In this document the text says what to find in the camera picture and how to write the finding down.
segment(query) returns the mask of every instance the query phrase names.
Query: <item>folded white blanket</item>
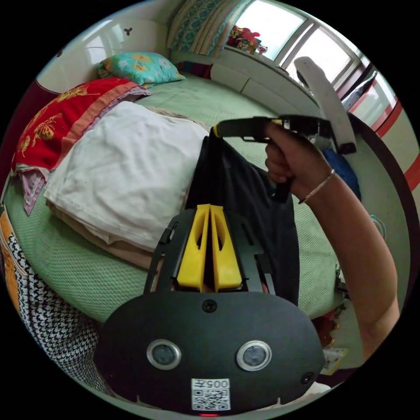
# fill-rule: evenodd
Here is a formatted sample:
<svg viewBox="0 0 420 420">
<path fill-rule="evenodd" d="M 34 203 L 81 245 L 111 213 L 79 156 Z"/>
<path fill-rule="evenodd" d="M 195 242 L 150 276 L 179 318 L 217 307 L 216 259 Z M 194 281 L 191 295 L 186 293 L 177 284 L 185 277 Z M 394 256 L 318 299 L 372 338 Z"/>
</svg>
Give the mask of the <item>folded white blanket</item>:
<svg viewBox="0 0 420 420">
<path fill-rule="evenodd" d="M 154 251 L 180 212 L 207 135 L 192 121 L 122 102 L 73 146 L 45 198 L 108 244 Z"/>
</svg>

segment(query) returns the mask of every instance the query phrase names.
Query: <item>red floral blanket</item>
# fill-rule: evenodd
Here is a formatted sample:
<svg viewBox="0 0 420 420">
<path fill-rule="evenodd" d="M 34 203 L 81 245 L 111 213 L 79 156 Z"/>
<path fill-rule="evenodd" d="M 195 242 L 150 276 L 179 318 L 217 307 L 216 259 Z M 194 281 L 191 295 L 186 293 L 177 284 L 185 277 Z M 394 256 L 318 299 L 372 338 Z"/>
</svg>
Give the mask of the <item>red floral blanket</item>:
<svg viewBox="0 0 420 420">
<path fill-rule="evenodd" d="M 44 106 L 26 126 L 11 169 L 14 172 L 55 169 L 101 112 L 131 94 L 150 95 L 136 83 L 116 77 L 94 80 L 64 92 Z"/>
</svg>

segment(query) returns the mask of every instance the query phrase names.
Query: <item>blue pillowcase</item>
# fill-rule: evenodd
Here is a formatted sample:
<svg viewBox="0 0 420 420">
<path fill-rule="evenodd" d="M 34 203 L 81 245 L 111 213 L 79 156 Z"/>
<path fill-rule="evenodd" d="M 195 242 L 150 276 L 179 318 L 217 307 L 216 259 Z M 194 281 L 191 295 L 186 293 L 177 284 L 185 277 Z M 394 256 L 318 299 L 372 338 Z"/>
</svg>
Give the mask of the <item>blue pillowcase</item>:
<svg viewBox="0 0 420 420">
<path fill-rule="evenodd" d="M 330 166 L 336 171 L 336 173 L 349 186 L 349 188 L 351 188 L 356 197 L 361 201 L 362 194 L 360 192 L 359 181 L 357 180 L 356 174 L 354 173 L 345 157 L 337 154 L 333 149 L 324 149 L 322 153 L 324 154 L 324 157 Z"/>
<path fill-rule="evenodd" d="M 145 88 L 185 80 L 168 59 L 155 52 L 124 52 L 109 57 L 99 63 L 98 75 L 101 79 L 129 79 Z"/>
</svg>

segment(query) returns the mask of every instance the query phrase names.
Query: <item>camera lens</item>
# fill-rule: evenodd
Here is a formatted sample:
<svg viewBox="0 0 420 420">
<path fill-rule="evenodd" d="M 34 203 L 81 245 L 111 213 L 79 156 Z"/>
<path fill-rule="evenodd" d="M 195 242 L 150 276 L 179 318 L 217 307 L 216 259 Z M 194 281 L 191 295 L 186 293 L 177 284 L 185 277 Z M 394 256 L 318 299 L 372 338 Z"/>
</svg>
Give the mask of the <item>camera lens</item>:
<svg viewBox="0 0 420 420">
<path fill-rule="evenodd" d="M 156 340 L 147 348 L 147 359 L 155 368 L 170 370 L 179 365 L 181 351 L 170 341 Z"/>
<path fill-rule="evenodd" d="M 236 361 L 244 371 L 259 371 L 271 361 L 270 346 L 263 341 L 249 341 L 245 343 L 236 355 Z"/>
</svg>

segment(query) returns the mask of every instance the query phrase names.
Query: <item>pink cloth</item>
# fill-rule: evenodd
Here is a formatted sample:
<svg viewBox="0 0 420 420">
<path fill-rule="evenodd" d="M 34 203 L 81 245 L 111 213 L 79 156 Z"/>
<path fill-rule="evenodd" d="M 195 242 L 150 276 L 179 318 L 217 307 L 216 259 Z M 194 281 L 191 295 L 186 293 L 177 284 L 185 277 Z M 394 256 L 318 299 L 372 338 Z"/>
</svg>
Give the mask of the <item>pink cloth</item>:
<svg viewBox="0 0 420 420">
<path fill-rule="evenodd" d="M 21 173 L 21 180 L 23 185 L 23 207 L 28 216 L 31 215 L 34 208 L 35 201 L 45 184 L 45 179 L 37 170 L 32 169 Z"/>
</svg>

